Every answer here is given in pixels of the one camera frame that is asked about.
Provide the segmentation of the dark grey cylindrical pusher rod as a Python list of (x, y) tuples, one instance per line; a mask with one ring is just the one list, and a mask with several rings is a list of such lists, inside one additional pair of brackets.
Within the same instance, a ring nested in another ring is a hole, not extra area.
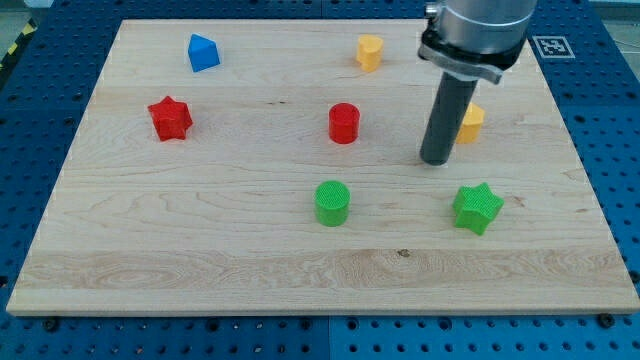
[(444, 165), (451, 154), (477, 81), (464, 81), (444, 72), (420, 148), (429, 165)]

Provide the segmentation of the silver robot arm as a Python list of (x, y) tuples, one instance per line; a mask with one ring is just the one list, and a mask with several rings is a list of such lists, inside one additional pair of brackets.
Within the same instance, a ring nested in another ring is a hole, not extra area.
[(419, 58), (443, 70), (419, 151), (447, 163), (477, 82), (497, 84), (518, 59), (536, 0), (439, 0), (425, 5)]

